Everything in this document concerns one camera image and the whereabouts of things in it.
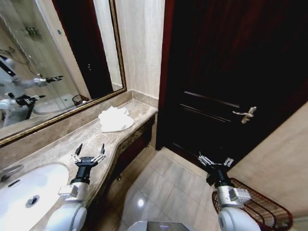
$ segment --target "mirror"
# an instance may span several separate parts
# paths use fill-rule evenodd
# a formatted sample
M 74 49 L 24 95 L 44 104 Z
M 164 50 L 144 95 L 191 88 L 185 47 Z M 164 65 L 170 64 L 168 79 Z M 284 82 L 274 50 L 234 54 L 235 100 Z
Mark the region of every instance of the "mirror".
M 126 91 L 115 13 L 112 0 L 0 0 L 0 141 Z

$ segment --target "sink drain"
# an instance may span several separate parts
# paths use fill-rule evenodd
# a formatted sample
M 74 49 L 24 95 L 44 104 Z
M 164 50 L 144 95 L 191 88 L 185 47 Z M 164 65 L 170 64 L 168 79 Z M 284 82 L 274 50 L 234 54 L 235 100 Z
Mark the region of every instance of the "sink drain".
M 35 195 L 30 197 L 30 199 L 26 202 L 26 208 L 31 208 L 39 201 L 39 195 Z

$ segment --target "faucet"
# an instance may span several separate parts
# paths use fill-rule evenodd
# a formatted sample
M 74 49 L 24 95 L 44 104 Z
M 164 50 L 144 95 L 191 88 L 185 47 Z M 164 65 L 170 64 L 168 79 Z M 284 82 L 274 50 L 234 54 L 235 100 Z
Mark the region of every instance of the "faucet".
M 23 167 L 23 165 L 16 165 L 11 168 L 0 171 L 0 182 L 4 182 L 7 178 L 11 177 L 12 175 L 23 169 Z

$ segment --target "gold mirror frame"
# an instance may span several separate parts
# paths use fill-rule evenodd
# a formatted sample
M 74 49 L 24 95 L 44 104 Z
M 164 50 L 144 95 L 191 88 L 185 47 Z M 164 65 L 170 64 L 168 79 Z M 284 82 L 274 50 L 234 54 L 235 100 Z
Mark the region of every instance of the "gold mirror frame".
M 120 36 L 119 36 L 119 29 L 118 29 L 118 24 L 117 24 L 117 16 L 116 16 L 116 4 L 115 0 L 109 0 L 109 6 L 110 6 L 110 12 L 111 12 L 111 20 L 114 28 L 114 36 L 115 36 L 115 44 L 116 44 L 116 52 L 119 60 L 119 68 L 120 68 L 120 73 L 121 73 L 121 79 L 122 79 L 122 89 L 119 89 L 111 94 L 108 94 L 106 96 L 103 96 L 99 99 L 93 100 L 90 103 L 87 103 L 85 105 L 82 105 L 76 109 L 73 109 L 72 111 L 65 112 L 61 115 L 58 115 L 52 119 L 49 119 L 39 125 L 33 126 L 31 128 L 28 128 L 26 130 L 23 130 L 21 132 L 15 133 L 11 136 L 8 136 L 6 138 L 3 138 L 0 140 L 0 148 L 17 141 L 25 136 L 31 135 L 34 132 L 37 132 L 38 130 L 41 130 L 43 128 L 46 128 L 60 120 L 66 119 L 72 115 L 77 114 L 78 112 L 84 111 L 90 107 L 93 107 L 99 103 L 102 103 L 112 97 L 115 97 L 116 95 L 119 95 L 127 90 L 126 87 L 126 81 L 125 81 L 125 72 L 124 72 L 124 65 L 123 65 L 123 56 L 122 56 L 122 49 L 121 49 L 121 42 L 120 42 Z

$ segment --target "dark wooden door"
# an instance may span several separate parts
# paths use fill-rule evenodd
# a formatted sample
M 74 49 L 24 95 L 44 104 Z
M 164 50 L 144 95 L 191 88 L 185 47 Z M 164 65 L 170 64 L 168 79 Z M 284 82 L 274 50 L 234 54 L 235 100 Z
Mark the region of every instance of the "dark wooden door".
M 52 0 L 92 99 L 113 91 L 93 0 Z
M 294 97 L 307 80 L 306 9 L 293 0 L 167 0 L 158 148 L 233 166 L 307 101 Z M 245 124 L 233 113 L 254 106 Z

